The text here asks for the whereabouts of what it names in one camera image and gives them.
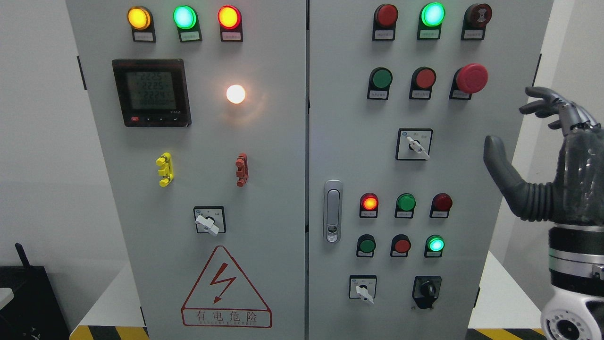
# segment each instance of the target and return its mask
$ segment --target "gray metal panel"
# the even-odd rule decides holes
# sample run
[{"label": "gray metal panel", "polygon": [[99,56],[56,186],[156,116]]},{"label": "gray metal panel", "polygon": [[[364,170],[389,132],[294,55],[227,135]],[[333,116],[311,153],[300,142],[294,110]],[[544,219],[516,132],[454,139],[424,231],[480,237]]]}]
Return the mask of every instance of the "gray metal panel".
[{"label": "gray metal panel", "polygon": [[[488,134],[515,145],[547,25],[551,1],[492,0],[483,41],[461,41],[462,19],[474,1],[442,1],[438,41],[417,41],[419,13],[428,1],[393,2],[396,40],[371,41],[372,17],[382,1],[310,1],[309,338],[463,339],[478,290],[501,195],[483,165]],[[489,83],[472,100],[449,100],[455,72],[478,62]],[[431,100],[409,100],[411,75],[437,73]],[[367,100],[372,69],[393,72],[388,101]],[[434,130],[431,159],[395,160],[399,128]],[[340,242],[323,237],[323,186],[341,180]],[[377,218],[359,218],[359,199],[379,197]],[[413,219],[395,219],[396,198],[415,195]],[[440,192],[453,199],[448,219],[429,218]],[[377,242],[373,258],[357,258],[362,234]],[[406,234],[408,258],[391,258],[392,238]],[[426,239],[442,235],[442,258],[424,258]],[[348,299],[349,275],[377,275],[375,305]],[[413,309],[414,277],[438,275],[433,310]]]},{"label": "gray metal panel", "polygon": [[[301,339],[306,2],[231,2],[243,15],[242,44],[220,41],[216,13],[224,3],[216,0],[188,3],[198,13],[204,39],[188,43],[179,42],[172,21],[180,2],[67,4],[151,338]],[[132,41],[126,13],[133,5],[152,12],[156,44]],[[123,125],[111,60],[128,58],[184,60],[191,127]],[[248,93],[239,106],[225,98],[234,83]],[[175,179],[160,188],[155,160],[166,151],[173,157]],[[250,179],[244,188],[236,186],[234,162],[240,152],[248,155]],[[224,206],[227,233],[197,234],[194,206]],[[183,325],[183,302],[218,244],[271,308],[271,329]],[[237,303],[252,300],[244,296]]]}]

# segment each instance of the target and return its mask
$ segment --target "warning triangle sign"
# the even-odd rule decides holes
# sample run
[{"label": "warning triangle sign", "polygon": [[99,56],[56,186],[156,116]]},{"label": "warning triangle sign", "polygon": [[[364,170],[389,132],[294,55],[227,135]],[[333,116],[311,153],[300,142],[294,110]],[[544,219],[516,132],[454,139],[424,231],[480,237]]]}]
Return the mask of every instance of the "warning triangle sign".
[{"label": "warning triangle sign", "polygon": [[224,246],[216,246],[182,305],[185,326],[271,328],[272,312]]}]

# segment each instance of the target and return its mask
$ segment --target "yellow terminal block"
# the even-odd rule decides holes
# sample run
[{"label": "yellow terminal block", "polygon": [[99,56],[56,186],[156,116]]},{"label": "yellow terminal block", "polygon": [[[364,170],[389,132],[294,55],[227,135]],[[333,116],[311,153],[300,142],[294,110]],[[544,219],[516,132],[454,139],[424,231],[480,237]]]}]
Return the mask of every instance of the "yellow terminal block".
[{"label": "yellow terminal block", "polygon": [[157,174],[162,177],[159,181],[159,186],[165,188],[174,180],[174,168],[172,167],[172,155],[169,152],[164,152],[155,161],[155,164],[159,166]]}]

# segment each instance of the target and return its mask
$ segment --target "digital power meter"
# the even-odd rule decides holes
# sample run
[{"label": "digital power meter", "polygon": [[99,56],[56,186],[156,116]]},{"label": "digital power meter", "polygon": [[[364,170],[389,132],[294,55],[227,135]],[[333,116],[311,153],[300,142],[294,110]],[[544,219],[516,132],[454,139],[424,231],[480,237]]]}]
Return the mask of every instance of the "digital power meter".
[{"label": "digital power meter", "polygon": [[191,125],[182,59],[116,59],[112,65],[124,125]]}]

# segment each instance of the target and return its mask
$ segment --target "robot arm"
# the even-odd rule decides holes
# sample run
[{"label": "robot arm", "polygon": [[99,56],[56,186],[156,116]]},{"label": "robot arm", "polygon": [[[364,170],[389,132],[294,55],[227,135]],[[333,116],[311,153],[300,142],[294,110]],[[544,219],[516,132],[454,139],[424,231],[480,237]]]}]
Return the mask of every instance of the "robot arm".
[{"label": "robot arm", "polygon": [[527,87],[526,93],[541,100],[520,107],[523,114],[539,118],[554,114],[549,124],[561,129],[556,178],[551,183],[524,181],[508,162],[499,137],[484,141],[484,163],[506,198],[512,212],[528,221],[551,220],[579,226],[604,225],[604,131],[585,108],[544,87]]},{"label": "robot arm", "polygon": [[484,141],[484,164],[512,212],[528,221],[554,221],[550,272],[554,297],[542,310],[548,340],[603,340],[604,335],[604,131],[586,109],[543,87],[526,93],[541,100],[520,107],[561,129],[564,143],[556,178],[527,183],[508,162],[499,137]]}]

